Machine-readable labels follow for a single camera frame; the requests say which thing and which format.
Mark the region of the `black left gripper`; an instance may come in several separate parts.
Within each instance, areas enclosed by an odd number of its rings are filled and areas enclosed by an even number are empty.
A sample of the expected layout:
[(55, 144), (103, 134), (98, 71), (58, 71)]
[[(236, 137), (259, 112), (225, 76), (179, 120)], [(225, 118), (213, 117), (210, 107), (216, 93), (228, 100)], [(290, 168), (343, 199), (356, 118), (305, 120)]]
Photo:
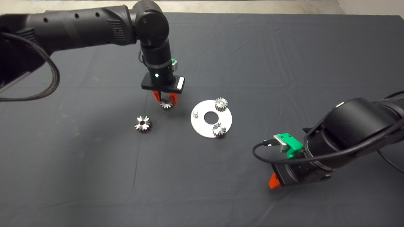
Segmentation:
[(144, 90), (152, 90), (154, 97), (158, 103), (161, 102), (161, 92), (169, 93), (173, 105), (178, 104), (178, 94), (181, 94), (185, 85), (185, 78), (182, 76), (162, 77), (154, 74), (146, 73), (141, 88)]

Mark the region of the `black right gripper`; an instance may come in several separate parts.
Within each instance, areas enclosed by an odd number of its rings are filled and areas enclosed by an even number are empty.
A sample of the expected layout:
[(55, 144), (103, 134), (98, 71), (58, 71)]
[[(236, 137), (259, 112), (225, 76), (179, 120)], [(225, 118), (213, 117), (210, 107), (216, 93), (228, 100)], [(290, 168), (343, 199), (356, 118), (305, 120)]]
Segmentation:
[(328, 180), (332, 173), (332, 161), (310, 161), (300, 164), (273, 164), (269, 188), (295, 184), (317, 183)]

